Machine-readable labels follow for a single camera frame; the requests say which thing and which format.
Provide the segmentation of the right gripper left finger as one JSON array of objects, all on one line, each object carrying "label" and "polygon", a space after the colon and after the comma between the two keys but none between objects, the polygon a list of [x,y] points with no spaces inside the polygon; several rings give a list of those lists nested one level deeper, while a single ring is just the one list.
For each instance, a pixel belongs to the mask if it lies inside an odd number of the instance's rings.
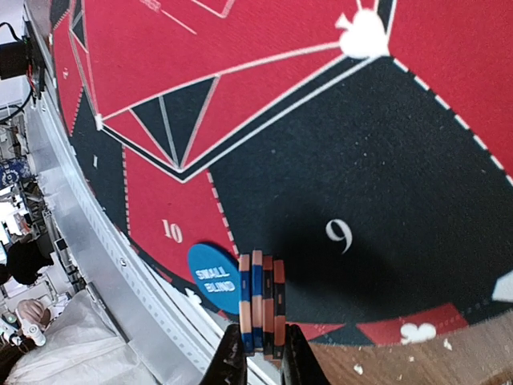
[{"label": "right gripper left finger", "polygon": [[231,324],[227,327],[212,358],[210,384],[245,385],[246,383],[247,362],[240,326]]}]

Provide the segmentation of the stack of poker chips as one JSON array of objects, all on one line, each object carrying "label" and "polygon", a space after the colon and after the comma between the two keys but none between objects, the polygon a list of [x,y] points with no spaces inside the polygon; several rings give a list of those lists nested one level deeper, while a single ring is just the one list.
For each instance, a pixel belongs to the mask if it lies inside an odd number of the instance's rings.
[{"label": "stack of poker chips", "polygon": [[285,264],[260,250],[239,260],[239,326],[244,352],[283,359],[286,337]]}]

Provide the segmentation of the blue small blind button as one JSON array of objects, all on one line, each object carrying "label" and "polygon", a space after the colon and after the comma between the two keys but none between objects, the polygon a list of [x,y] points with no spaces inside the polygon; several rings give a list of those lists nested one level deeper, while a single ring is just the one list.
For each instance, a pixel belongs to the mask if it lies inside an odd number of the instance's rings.
[{"label": "blue small blind button", "polygon": [[188,251],[188,268],[200,292],[217,308],[239,314],[240,273],[236,259],[213,243],[198,243]]}]

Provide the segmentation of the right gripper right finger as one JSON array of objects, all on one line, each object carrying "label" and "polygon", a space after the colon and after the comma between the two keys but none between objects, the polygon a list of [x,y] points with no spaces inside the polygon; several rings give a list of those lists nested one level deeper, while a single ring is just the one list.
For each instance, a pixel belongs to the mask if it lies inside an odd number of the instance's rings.
[{"label": "right gripper right finger", "polygon": [[281,361],[281,383],[284,385],[330,385],[301,328],[285,328],[284,358]]}]

